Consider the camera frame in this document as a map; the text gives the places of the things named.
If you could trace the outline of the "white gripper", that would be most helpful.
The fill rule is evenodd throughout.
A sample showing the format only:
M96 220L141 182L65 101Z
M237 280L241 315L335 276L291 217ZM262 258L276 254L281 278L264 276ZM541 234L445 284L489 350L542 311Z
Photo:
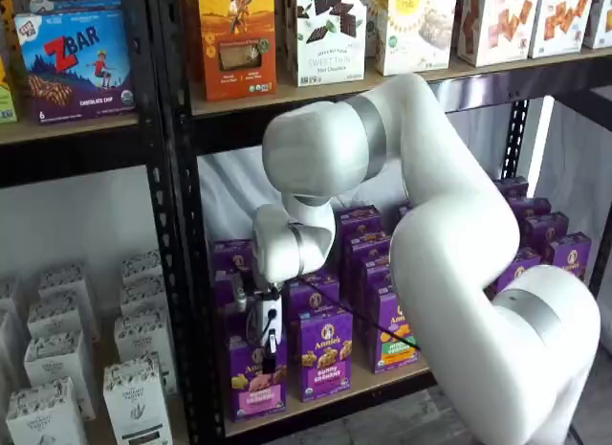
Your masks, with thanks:
M257 306L257 337L263 347L262 372L274 374L277 346L282 341L282 298L265 294Z

